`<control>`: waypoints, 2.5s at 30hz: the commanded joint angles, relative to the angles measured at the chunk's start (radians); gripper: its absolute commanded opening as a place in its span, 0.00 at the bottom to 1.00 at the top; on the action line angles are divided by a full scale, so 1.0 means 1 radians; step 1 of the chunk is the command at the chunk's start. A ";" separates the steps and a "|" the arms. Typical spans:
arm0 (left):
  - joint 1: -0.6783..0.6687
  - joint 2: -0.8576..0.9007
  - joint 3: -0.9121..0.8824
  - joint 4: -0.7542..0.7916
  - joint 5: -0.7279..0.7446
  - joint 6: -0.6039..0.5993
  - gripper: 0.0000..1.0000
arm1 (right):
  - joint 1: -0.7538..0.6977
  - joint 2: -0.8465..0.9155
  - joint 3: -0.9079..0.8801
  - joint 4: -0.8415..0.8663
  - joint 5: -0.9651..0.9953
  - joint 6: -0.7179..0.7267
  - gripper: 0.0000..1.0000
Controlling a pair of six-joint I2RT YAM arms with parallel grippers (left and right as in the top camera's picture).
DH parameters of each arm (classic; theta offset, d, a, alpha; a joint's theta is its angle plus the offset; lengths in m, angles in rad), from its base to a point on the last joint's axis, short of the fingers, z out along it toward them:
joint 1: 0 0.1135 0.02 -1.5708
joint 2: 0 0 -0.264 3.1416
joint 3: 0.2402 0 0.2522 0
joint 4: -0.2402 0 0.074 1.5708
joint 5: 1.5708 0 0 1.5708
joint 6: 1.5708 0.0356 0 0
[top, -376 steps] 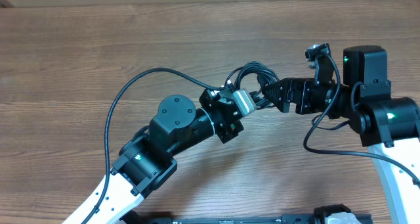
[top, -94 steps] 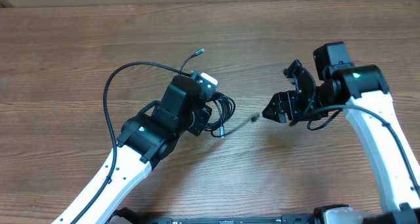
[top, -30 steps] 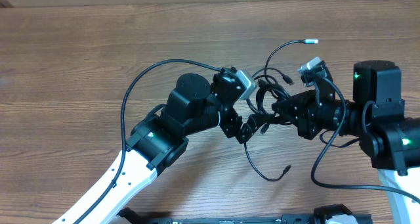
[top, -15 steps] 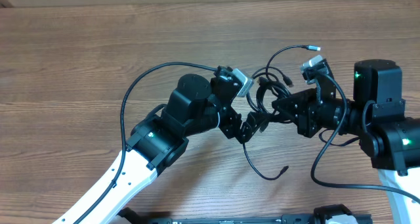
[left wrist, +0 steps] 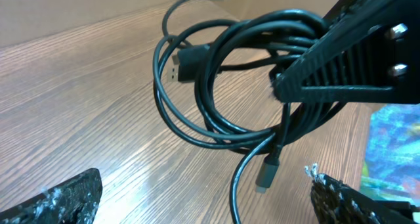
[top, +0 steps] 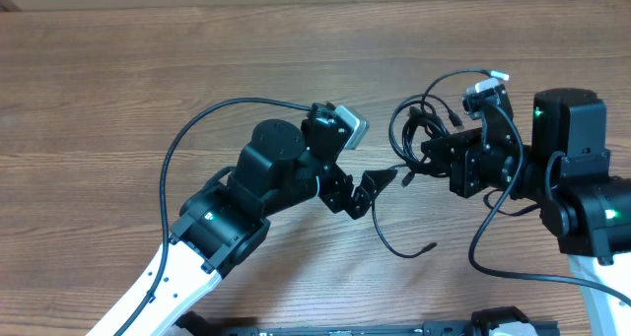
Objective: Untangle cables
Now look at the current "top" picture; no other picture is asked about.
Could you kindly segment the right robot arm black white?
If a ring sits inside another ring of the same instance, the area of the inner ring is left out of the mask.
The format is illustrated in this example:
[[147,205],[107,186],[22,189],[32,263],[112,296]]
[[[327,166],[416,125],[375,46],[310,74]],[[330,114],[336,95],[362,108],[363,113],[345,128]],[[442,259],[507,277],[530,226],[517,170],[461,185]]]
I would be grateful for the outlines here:
[[468,89],[462,103],[481,127],[426,141],[422,152],[461,197],[494,187],[535,202],[573,272],[554,280],[581,287],[595,335],[629,334],[630,181],[609,173],[604,101],[576,88],[537,93],[528,145],[504,86]]

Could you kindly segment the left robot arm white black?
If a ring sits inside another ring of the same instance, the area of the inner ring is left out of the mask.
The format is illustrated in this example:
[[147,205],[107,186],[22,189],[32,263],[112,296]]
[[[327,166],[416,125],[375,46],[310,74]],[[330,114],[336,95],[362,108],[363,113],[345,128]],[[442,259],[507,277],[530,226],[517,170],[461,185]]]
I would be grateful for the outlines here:
[[181,206],[143,274],[91,334],[168,334],[264,242],[278,212],[318,198],[333,213],[364,216],[396,172],[367,170],[355,185],[336,163],[352,135],[339,119],[257,124],[237,164],[216,172]]

